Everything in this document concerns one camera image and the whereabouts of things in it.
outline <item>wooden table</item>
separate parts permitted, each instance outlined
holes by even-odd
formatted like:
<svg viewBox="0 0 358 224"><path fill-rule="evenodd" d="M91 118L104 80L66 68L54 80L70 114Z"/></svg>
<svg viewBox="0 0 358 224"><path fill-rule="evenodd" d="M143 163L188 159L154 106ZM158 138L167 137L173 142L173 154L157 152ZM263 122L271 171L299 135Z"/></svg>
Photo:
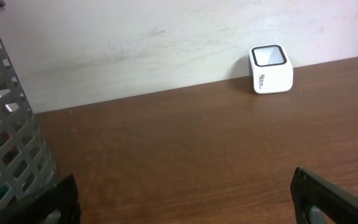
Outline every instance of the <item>wooden table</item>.
<svg viewBox="0 0 358 224"><path fill-rule="evenodd" d="M37 114L83 223L295 223L304 166L358 196L358 58Z"/></svg>

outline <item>small white cube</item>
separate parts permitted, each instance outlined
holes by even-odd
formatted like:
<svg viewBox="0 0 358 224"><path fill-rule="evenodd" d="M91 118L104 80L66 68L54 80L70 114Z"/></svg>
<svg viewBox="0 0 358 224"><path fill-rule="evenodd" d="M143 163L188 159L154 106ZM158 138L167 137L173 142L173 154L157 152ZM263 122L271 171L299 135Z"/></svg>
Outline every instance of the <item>small white cube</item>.
<svg viewBox="0 0 358 224"><path fill-rule="evenodd" d="M250 49L249 73L259 94L288 91L293 84L293 67L281 45Z"/></svg>

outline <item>mesh side of basket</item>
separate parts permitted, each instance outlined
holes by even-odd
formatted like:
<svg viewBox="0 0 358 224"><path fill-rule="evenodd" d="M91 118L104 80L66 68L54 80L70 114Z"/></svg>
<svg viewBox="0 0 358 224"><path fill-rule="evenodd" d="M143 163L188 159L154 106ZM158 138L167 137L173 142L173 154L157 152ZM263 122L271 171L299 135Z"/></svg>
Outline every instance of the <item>mesh side of basket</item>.
<svg viewBox="0 0 358 224"><path fill-rule="evenodd" d="M0 208L53 179L56 165L0 39Z"/></svg>

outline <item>perforated plastic bin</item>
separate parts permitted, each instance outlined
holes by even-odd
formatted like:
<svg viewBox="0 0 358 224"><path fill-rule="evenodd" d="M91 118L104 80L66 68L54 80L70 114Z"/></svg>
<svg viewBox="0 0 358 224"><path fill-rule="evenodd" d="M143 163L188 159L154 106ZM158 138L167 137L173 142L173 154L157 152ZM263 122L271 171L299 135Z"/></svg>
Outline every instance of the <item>perforated plastic bin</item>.
<svg viewBox="0 0 358 224"><path fill-rule="evenodd" d="M0 39L0 208L50 182L56 165Z"/></svg>

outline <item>tabletop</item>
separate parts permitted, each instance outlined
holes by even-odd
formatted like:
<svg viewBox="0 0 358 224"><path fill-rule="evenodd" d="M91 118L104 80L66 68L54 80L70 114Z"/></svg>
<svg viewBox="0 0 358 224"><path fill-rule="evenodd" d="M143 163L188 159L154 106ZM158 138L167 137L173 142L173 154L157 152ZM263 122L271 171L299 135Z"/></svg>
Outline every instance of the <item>tabletop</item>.
<svg viewBox="0 0 358 224"><path fill-rule="evenodd" d="M358 57L37 114L82 223L295 223L303 166L358 197Z"/></svg>

